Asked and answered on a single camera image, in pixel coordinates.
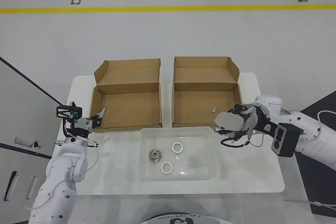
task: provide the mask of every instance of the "metal bearing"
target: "metal bearing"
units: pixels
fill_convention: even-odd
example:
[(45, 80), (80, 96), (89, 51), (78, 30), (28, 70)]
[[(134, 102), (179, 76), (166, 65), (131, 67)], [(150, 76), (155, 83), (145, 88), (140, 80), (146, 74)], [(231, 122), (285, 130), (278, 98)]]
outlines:
[[(179, 150), (179, 151), (174, 150), (174, 146), (175, 146), (176, 144), (180, 145), (180, 150)], [(172, 151), (173, 151), (174, 153), (181, 153), (181, 152), (183, 151), (183, 145), (182, 145), (180, 142), (175, 142), (175, 143), (172, 145)]]
[(149, 154), (149, 158), (152, 162), (159, 162), (162, 159), (162, 152), (159, 150), (152, 150)]

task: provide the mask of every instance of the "black mat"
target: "black mat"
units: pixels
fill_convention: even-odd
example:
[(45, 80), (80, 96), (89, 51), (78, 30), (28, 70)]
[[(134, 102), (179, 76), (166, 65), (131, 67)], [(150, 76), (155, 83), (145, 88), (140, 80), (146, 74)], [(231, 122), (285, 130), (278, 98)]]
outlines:
[[(321, 110), (336, 112), (336, 91), (304, 109), (302, 113), (317, 119)], [(321, 122), (336, 131), (336, 115), (322, 113)], [(336, 204), (336, 171), (300, 153), (296, 153), (302, 181), (309, 201)], [(311, 206), (313, 214), (336, 218), (336, 211), (319, 206)]]

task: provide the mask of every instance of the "yellow line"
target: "yellow line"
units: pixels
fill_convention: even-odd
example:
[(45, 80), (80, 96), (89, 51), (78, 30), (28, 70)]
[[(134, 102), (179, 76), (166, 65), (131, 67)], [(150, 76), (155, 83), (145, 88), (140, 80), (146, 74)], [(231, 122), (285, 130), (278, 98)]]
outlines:
[(0, 14), (16, 13), (98, 13), (98, 12), (188, 12), (188, 11), (279, 11), (336, 10), (336, 4), (223, 5), (223, 6), (138, 6), (138, 7), (68, 7), (0, 8)]

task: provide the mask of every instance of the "metal nut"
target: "metal nut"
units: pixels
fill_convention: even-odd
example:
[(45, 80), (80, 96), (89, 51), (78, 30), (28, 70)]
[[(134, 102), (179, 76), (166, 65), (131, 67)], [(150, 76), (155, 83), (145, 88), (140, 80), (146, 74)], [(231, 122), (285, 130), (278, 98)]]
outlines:
[(159, 162), (162, 159), (162, 152), (159, 150), (152, 150), (148, 156), (152, 162)]

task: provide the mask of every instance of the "black cable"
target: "black cable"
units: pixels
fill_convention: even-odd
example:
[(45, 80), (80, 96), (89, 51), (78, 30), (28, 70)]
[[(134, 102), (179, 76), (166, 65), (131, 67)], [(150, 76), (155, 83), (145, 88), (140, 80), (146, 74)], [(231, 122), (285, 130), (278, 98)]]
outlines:
[(226, 146), (226, 147), (230, 147), (230, 148), (242, 148), (246, 145), (248, 145), (250, 143), (250, 141), (246, 141), (245, 144), (240, 144), (240, 145), (232, 145), (232, 144), (225, 144), (226, 141), (230, 141), (232, 140), (231, 138), (225, 138), (223, 139), (220, 144), (222, 144), (223, 146)]

